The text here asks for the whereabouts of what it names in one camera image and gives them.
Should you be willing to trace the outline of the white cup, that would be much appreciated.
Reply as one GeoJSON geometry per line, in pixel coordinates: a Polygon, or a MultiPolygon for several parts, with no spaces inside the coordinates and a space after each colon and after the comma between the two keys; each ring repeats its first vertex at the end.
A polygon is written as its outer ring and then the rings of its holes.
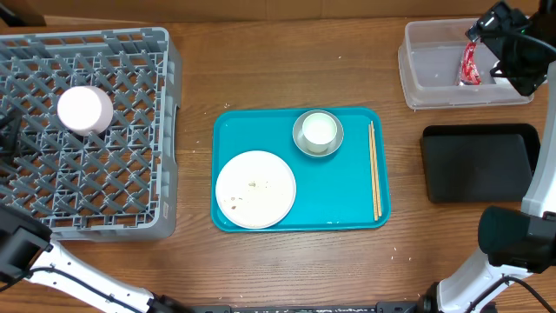
{"type": "Polygon", "coordinates": [[[329,148],[337,135],[335,120],[323,112],[308,115],[301,126],[308,150],[313,153],[322,153],[329,148]]]}

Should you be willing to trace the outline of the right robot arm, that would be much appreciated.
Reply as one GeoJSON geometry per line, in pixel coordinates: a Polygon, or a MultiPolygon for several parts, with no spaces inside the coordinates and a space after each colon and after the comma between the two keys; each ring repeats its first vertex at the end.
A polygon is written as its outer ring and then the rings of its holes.
{"type": "Polygon", "coordinates": [[[542,1],[525,17],[499,1],[466,32],[498,58],[491,73],[522,95],[548,84],[546,125],[531,184],[520,208],[487,207],[479,221],[478,249],[448,278],[430,286],[418,312],[494,312],[491,301],[517,283],[546,311],[554,308],[526,278],[555,264],[555,3],[542,1]]]}

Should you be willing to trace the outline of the small white bowl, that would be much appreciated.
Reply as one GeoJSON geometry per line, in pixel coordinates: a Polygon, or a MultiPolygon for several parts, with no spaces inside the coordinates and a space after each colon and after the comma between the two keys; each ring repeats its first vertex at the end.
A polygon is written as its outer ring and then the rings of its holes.
{"type": "Polygon", "coordinates": [[[56,114],[66,129],[87,137],[90,133],[101,134],[110,126],[114,109],[100,88],[76,86],[59,97],[56,114]]]}

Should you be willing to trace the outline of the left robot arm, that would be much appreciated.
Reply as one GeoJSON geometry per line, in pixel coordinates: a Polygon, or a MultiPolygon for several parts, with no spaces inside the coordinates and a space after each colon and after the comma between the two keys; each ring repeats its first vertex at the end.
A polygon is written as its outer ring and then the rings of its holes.
{"type": "MultiPolygon", "coordinates": [[[[161,204],[156,216],[162,218],[176,191],[174,143],[174,139],[147,143],[146,148],[151,152],[149,161],[140,150],[133,151],[129,156],[131,162],[142,165],[133,172],[129,172],[128,164],[121,159],[124,147],[109,155],[109,160],[118,164],[117,171],[108,171],[95,152],[83,155],[81,163],[65,156],[67,168],[44,157],[42,165],[50,168],[51,174],[38,172],[31,183],[16,181],[9,193],[34,195],[40,189],[50,190],[53,204],[65,211],[71,208],[63,198],[74,196],[75,212],[90,210],[93,217],[100,217],[103,208],[113,209],[114,214],[106,218],[108,221],[125,216],[131,206],[147,212],[150,204],[141,202],[141,197],[157,195],[161,204]],[[128,172],[127,183],[119,179],[125,172],[128,172]],[[104,196],[102,208],[91,202],[97,196],[104,196]]],[[[2,290],[27,280],[60,290],[104,312],[188,311],[188,307],[175,299],[130,286],[77,259],[54,239],[49,226],[15,206],[1,207],[1,280],[2,290]]]]}

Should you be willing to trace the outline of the white napkin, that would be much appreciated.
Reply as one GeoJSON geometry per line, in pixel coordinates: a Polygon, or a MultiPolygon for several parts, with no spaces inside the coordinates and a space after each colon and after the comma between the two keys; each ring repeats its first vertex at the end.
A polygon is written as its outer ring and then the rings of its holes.
{"type": "Polygon", "coordinates": [[[501,69],[502,63],[497,61],[494,66],[490,69],[489,73],[493,78],[507,78],[507,75],[501,69]]]}

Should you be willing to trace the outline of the red sauce packet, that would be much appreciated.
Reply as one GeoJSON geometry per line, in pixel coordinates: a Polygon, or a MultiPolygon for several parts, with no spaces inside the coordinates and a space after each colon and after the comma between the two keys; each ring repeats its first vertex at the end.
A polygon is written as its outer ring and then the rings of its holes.
{"type": "Polygon", "coordinates": [[[481,85],[481,78],[478,67],[474,61],[474,52],[477,43],[468,43],[462,52],[460,65],[456,77],[456,84],[463,85],[481,85]]]}

